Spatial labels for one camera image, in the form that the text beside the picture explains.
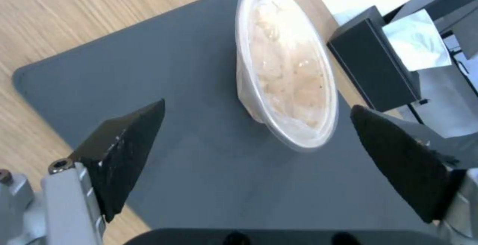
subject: black box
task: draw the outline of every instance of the black box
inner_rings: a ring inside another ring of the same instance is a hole
[[[405,68],[384,25],[374,6],[337,29],[327,43],[365,102],[380,112],[420,100],[418,73]]]

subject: clear plastic lid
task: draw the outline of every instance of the clear plastic lid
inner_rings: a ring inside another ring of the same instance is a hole
[[[337,119],[337,91],[324,44],[294,0],[240,0],[239,53],[261,116],[297,150],[322,146]]]

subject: gray mat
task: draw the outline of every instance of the gray mat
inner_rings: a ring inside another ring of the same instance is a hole
[[[360,145],[299,154],[237,99],[237,0],[200,0],[21,68],[17,90],[73,148],[161,97],[166,117],[128,204],[152,228],[425,230]]]

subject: white paper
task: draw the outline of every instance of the white paper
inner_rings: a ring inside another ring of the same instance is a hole
[[[394,21],[383,30],[408,71],[451,65],[447,47],[426,10]]]

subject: wood grain surface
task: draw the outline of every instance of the wood grain surface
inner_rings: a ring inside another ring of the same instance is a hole
[[[0,0],[0,167],[26,174],[35,190],[55,159],[71,148],[19,96],[13,72],[195,0]],[[328,39],[337,24],[321,0],[296,0]],[[349,104],[364,104],[331,57],[336,81]],[[123,244],[148,230],[128,207],[105,233]]]

